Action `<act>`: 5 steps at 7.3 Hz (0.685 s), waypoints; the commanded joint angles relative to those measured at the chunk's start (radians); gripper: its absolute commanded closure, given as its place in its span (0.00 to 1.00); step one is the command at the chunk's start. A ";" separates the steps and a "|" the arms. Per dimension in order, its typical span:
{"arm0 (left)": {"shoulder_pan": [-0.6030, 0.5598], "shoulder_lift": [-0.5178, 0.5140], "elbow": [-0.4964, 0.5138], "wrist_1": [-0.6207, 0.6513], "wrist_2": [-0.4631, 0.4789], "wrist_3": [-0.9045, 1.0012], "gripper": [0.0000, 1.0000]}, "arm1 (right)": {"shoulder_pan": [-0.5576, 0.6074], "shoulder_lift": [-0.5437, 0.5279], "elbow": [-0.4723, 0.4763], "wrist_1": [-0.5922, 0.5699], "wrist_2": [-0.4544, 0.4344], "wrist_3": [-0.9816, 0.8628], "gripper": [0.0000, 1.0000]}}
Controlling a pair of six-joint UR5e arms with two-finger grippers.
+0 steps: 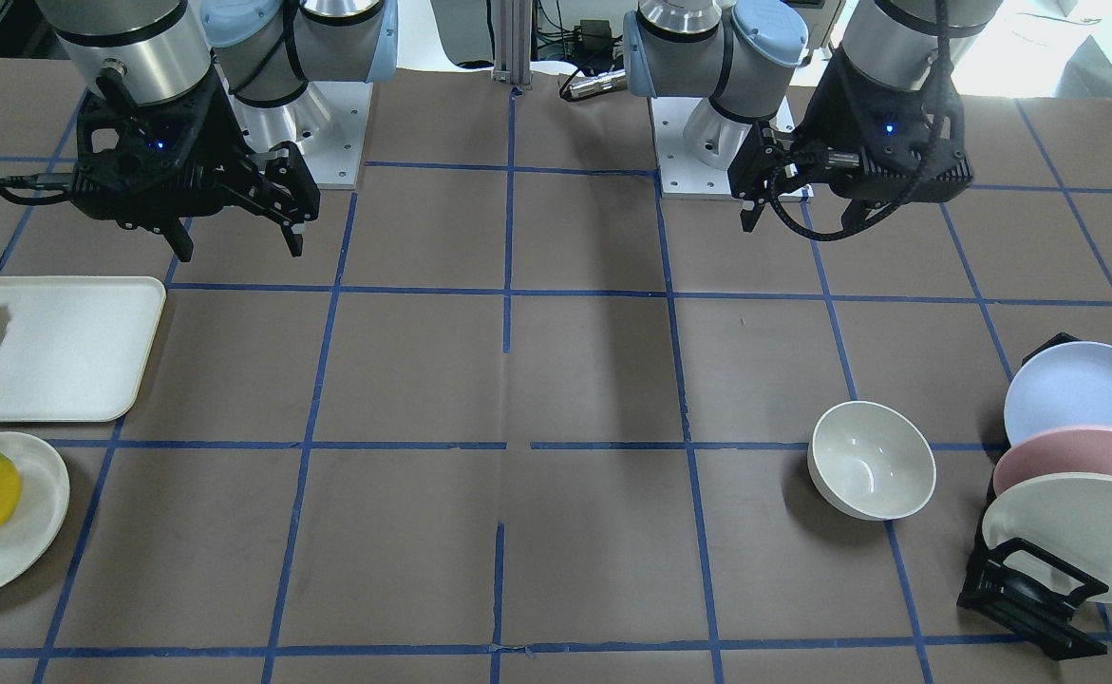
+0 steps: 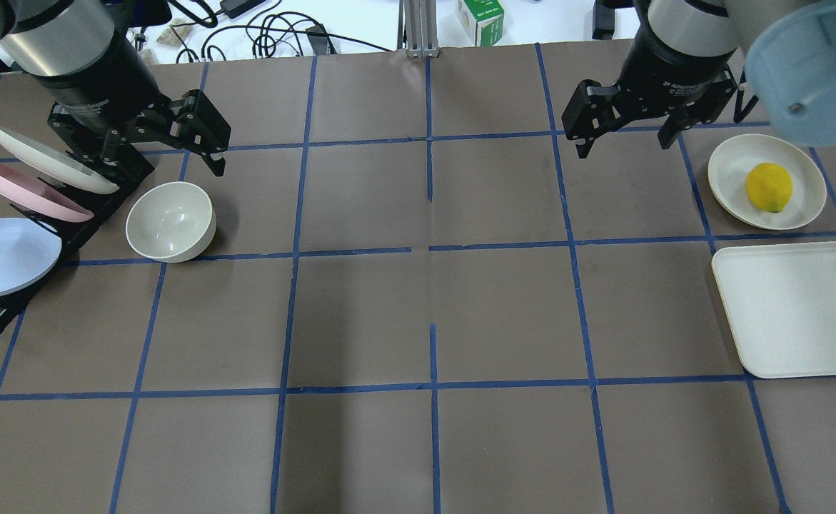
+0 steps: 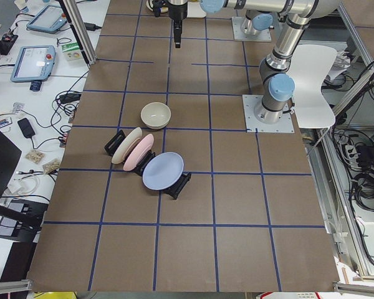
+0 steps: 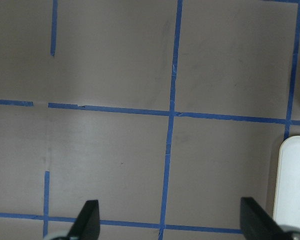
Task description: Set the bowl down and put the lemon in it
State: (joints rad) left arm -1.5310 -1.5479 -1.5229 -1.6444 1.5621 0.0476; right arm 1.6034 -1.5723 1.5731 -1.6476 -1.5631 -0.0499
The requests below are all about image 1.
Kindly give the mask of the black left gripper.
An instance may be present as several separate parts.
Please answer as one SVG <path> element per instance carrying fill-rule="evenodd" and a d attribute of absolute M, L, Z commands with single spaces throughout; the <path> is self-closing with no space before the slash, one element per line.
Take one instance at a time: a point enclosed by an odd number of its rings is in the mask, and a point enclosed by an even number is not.
<path fill-rule="evenodd" d="M 838 50 L 793 133 L 755 123 L 728 168 L 733 198 L 743 201 L 741 228 L 754 232 L 767 191 L 787 192 L 806 184 L 828 184 L 848 200 L 890 202 L 898 198 L 933 141 L 929 118 L 942 115 L 945 131 L 926 163 L 912 202 L 953 200 L 975 179 L 965 150 L 964 109 L 951 81 L 929 68 L 919 90 L 878 83 Z"/>

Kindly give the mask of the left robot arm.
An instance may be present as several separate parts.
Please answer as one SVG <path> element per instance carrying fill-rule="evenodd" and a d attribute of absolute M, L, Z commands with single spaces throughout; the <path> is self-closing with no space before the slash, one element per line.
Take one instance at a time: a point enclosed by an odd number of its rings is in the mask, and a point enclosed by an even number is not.
<path fill-rule="evenodd" d="M 954 62 L 997 1 L 860 1 L 791 131 L 774 116 L 810 30 L 782 1 L 641 1 L 622 22 L 632 95 L 695 97 L 692 143 L 726 170 L 744 231 L 764 208 L 815 241 L 855 237 L 973 181 Z"/>

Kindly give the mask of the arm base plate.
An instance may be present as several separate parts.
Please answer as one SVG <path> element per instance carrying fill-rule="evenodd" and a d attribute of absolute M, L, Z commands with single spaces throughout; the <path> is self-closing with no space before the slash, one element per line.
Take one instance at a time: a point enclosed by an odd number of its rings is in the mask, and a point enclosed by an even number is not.
<path fill-rule="evenodd" d="M 727 172 L 749 133 L 749 123 L 722 116 L 705 97 L 655 97 L 651 122 L 666 196 L 732 200 Z"/>
<path fill-rule="evenodd" d="M 257 152 L 277 143 L 299 147 L 321 189 L 356 189 L 363 165 L 374 85 L 311 82 L 290 103 L 260 107 L 234 100 L 244 140 Z"/>

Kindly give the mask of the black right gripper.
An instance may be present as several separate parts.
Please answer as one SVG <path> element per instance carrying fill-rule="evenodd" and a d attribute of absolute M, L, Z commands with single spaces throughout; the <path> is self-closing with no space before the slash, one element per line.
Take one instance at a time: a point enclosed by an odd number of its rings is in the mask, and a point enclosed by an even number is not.
<path fill-rule="evenodd" d="M 159 105 L 136 103 L 131 86 L 131 72 L 103 66 L 75 121 L 72 170 L 0 178 L 0 198 L 73 204 L 92 219 L 163 234 L 179 262 L 195 250 L 182 219 L 237 207 L 276 224 L 299 258 L 321 202 L 299 147 L 255 152 L 212 66 Z"/>

